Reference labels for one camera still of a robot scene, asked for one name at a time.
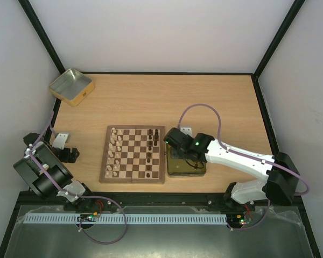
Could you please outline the gold tin lid tray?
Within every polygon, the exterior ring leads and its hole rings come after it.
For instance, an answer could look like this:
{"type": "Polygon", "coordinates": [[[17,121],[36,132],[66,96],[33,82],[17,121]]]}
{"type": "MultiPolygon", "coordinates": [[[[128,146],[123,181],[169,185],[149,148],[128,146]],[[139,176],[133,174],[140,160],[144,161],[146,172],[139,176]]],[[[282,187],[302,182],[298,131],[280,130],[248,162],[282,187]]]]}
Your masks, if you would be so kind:
{"type": "Polygon", "coordinates": [[[166,145],[166,160],[169,177],[198,177],[207,172],[205,163],[182,159],[170,145],[166,145]]]}

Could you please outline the wooden chess board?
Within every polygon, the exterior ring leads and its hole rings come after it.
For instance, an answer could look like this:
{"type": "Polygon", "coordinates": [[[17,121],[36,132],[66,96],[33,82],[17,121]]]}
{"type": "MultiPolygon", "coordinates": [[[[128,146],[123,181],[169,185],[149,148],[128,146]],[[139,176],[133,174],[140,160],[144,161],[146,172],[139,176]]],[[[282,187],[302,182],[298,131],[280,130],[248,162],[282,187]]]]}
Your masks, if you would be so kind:
{"type": "Polygon", "coordinates": [[[107,127],[99,182],[165,182],[165,127],[110,125],[107,127]]]}

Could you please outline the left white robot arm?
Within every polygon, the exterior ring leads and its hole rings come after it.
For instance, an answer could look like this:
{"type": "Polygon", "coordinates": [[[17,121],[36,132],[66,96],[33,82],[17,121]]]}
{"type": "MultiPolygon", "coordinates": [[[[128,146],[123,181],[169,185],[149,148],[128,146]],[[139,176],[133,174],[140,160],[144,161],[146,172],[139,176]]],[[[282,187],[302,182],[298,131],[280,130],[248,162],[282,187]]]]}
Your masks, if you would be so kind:
{"type": "Polygon", "coordinates": [[[94,200],[89,188],[73,179],[65,163],[75,163],[80,152],[77,148],[53,147],[38,133],[23,137],[26,150],[13,168],[27,183],[30,190],[42,199],[60,197],[62,201],[80,210],[89,210],[94,200]]]}

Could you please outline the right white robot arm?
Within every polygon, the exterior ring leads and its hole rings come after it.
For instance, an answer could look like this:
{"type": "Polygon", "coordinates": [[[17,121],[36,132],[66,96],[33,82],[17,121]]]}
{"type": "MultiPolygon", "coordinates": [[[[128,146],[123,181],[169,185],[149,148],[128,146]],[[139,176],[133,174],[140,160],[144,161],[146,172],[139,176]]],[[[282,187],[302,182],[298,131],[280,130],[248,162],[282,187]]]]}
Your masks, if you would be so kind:
{"type": "Polygon", "coordinates": [[[231,183],[224,197],[229,210],[237,210],[250,201],[268,199],[281,206],[290,206],[296,195],[300,176],[289,166],[288,155],[263,155],[226,145],[211,135],[199,133],[195,137],[172,128],[164,142],[175,149],[181,158],[194,162],[216,163],[234,168],[254,177],[245,183],[231,183]]]}

